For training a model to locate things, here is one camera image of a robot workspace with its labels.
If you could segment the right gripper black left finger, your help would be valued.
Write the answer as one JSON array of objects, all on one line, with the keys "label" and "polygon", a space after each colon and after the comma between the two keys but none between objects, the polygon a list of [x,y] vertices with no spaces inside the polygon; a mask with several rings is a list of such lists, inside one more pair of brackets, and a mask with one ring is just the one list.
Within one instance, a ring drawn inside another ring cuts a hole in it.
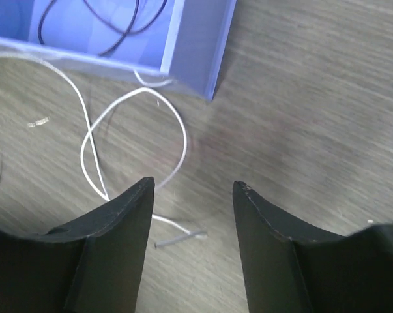
[{"label": "right gripper black left finger", "polygon": [[145,177],[43,235],[0,230],[0,312],[133,312],[154,205]]}]

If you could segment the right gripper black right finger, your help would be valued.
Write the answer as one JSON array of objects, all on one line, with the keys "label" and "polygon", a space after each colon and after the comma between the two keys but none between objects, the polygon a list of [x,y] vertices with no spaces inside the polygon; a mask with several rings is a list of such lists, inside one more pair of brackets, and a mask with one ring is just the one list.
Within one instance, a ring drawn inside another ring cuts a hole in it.
[{"label": "right gripper black right finger", "polygon": [[393,224],[338,235],[242,181],[233,209],[250,312],[393,312]]}]

